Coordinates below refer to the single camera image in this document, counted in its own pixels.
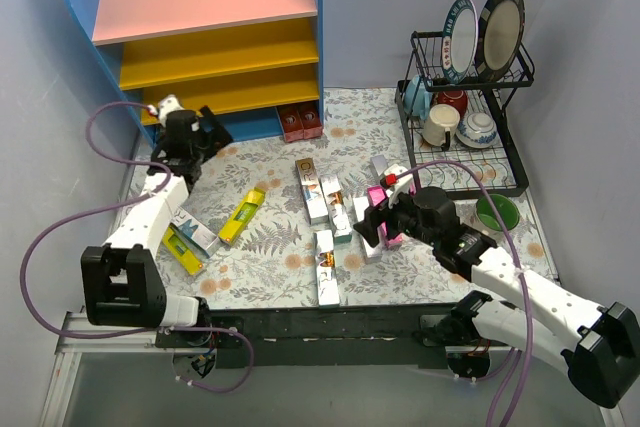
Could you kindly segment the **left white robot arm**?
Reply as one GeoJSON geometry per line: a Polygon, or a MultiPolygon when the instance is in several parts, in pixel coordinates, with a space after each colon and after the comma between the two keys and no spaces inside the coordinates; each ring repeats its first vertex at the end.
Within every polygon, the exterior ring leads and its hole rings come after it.
{"type": "Polygon", "coordinates": [[[233,138],[208,107],[187,110],[170,96],[155,111],[163,132],[147,167],[143,200],[103,245],[81,256],[85,307],[93,325],[177,327],[188,345],[200,347],[211,339],[213,324],[199,313],[198,298],[166,292],[155,257],[202,165],[233,138]]]}

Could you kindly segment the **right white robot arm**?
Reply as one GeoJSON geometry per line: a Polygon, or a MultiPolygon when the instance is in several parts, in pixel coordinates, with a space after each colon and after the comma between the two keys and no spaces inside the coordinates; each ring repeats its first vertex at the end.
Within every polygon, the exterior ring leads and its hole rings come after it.
{"type": "Polygon", "coordinates": [[[638,380],[639,323],[631,309],[619,302],[604,307],[518,269],[493,238],[460,220],[444,190],[395,192],[368,207],[354,229],[376,246],[381,225],[391,236],[431,246],[443,268],[480,286],[450,313],[460,342],[486,338],[529,350],[604,408],[617,406],[638,380]]]}

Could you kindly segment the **silver R.O toothpaste box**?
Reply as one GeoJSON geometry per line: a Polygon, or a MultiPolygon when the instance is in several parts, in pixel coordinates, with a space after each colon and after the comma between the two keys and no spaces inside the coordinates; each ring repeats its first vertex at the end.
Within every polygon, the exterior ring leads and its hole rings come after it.
{"type": "Polygon", "coordinates": [[[311,225],[318,225],[328,221],[328,209],[323,190],[311,158],[295,161],[302,196],[311,225]]]}

